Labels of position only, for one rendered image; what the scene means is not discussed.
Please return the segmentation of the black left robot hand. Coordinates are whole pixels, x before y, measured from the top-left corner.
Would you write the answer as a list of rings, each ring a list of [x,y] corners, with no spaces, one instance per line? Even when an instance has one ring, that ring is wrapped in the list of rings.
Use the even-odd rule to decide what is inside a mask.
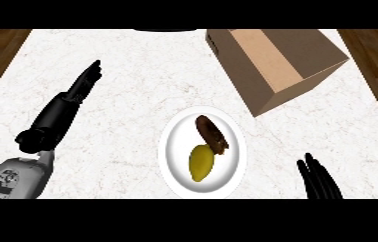
[[[82,71],[66,92],[60,92],[42,108],[28,130],[14,138],[19,150],[34,154],[56,148],[71,127],[79,105],[102,77],[100,61]]]

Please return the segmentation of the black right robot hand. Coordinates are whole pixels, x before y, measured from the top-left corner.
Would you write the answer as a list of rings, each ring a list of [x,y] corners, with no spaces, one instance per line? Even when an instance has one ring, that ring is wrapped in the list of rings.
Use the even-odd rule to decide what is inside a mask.
[[[296,161],[308,199],[341,199],[342,194],[335,180],[310,153]]]

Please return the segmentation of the yellow lemon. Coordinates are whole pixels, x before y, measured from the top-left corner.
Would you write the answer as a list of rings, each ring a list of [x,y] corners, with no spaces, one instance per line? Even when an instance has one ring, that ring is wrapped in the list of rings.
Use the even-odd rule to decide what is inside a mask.
[[[200,182],[208,176],[214,165],[214,152],[208,145],[198,145],[189,157],[189,172],[192,180]]]

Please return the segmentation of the white oval plate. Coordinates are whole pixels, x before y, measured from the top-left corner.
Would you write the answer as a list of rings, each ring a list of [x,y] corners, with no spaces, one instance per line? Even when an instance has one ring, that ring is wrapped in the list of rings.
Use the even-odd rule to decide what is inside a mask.
[[[246,146],[230,116],[214,107],[180,111],[159,140],[159,167],[165,182],[181,198],[226,198],[246,166]]]

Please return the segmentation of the brown cardboard box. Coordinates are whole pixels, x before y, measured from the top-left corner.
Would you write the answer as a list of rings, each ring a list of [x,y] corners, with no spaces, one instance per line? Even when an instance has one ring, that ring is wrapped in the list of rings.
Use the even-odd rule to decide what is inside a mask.
[[[205,40],[254,117],[308,92],[348,60],[317,29],[208,29]]]

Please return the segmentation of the dark brown oblong food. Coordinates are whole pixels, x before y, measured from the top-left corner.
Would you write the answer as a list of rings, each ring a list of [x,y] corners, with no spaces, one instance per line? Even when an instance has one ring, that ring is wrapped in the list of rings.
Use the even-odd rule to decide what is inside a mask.
[[[229,143],[217,126],[205,115],[199,115],[195,120],[196,130],[205,140],[212,152],[218,155],[224,154]]]

